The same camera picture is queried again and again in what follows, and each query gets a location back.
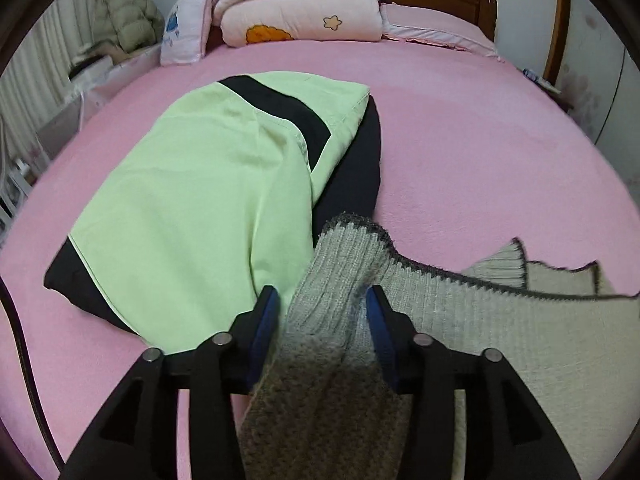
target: olive green puffer jacket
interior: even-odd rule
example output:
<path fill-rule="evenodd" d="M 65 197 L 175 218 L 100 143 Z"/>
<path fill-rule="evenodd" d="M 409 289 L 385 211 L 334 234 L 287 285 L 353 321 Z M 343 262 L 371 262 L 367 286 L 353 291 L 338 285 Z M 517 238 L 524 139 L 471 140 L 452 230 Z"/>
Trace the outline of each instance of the olive green puffer jacket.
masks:
<path fill-rule="evenodd" d="M 126 52 L 162 40 L 164 18 L 152 0 L 96 0 L 94 41 L 111 40 Z"/>

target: gray knit sweater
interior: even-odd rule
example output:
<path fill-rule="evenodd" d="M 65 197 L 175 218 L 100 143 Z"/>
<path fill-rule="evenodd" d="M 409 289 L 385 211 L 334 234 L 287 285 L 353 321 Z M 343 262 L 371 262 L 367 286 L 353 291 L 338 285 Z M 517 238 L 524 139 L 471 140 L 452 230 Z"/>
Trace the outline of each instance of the gray knit sweater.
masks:
<path fill-rule="evenodd" d="M 640 360 L 631 357 L 640 352 L 638 298 L 599 296 L 610 285 L 597 264 L 526 262 L 517 240 L 466 274 L 403 258 L 366 219 L 328 225 L 241 427 L 250 480 L 396 477 L 411 399 L 380 374 L 364 302 L 374 284 L 449 348 L 500 349 L 581 474 L 610 462 L 624 444 L 620 427 L 628 436 L 638 418 L 629 408 L 640 411 Z M 464 472 L 464 416 L 457 392 L 453 478 Z"/>

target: pink bedsheet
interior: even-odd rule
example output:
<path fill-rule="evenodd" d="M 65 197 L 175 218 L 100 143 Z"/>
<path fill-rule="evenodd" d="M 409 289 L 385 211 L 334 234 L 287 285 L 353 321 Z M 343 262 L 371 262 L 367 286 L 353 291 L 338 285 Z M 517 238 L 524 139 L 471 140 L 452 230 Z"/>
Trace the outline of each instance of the pink bedsheet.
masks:
<path fill-rule="evenodd" d="M 390 41 L 221 47 L 196 65 L 159 68 L 107 104 L 34 188 L 0 253 L 63 456 L 144 345 L 44 289 L 44 272 L 93 193 L 169 104 L 226 76 L 269 70 L 371 87 L 383 134 L 377 220 L 406 256 L 460 270 L 518 236 L 530 258 L 569 267 L 599 259 L 617 291 L 640 288 L 640 216 L 625 187 L 571 119 L 513 66 Z M 44 480 L 56 478 L 4 316 L 0 384 L 9 432 Z M 628 414 L 620 442 L 598 458 L 602 469 L 638 415 Z M 184 446 L 180 471 L 186 478 Z"/>

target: metal rivet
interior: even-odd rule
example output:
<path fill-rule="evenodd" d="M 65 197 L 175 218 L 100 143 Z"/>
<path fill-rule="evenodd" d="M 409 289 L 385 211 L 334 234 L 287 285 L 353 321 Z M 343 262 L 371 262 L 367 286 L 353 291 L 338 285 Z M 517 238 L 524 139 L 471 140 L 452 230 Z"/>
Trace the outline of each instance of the metal rivet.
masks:
<path fill-rule="evenodd" d="M 211 338 L 213 344 L 218 346 L 224 346 L 231 343 L 234 338 L 229 332 L 218 332 L 213 338 Z"/>
<path fill-rule="evenodd" d="M 492 363 L 497 363 L 502 360 L 502 352 L 495 348 L 487 348 L 484 351 L 484 357 L 486 357 Z"/>
<path fill-rule="evenodd" d="M 433 337 L 428 334 L 418 332 L 414 335 L 414 343 L 418 346 L 431 346 L 433 344 Z"/>
<path fill-rule="evenodd" d="M 156 359 L 158 359 L 160 356 L 162 355 L 162 351 L 159 348 L 147 348 L 143 354 L 142 354 L 142 358 L 147 362 L 147 363 L 152 363 L 153 361 L 155 361 Z"/>

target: white curtain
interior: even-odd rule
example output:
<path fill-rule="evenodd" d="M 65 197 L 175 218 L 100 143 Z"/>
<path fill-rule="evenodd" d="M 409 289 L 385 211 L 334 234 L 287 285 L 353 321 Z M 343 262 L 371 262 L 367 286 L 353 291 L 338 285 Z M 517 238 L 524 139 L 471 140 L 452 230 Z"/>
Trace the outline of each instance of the white curtain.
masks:
<path fill-rule="evenodd" d="M 0 114 L 11 156 L 35 164 L 36 132 L 62 106 L 71 59 L 92 42 L 94 0 L 56 0 L 33 26 L 0 76 Z"/>

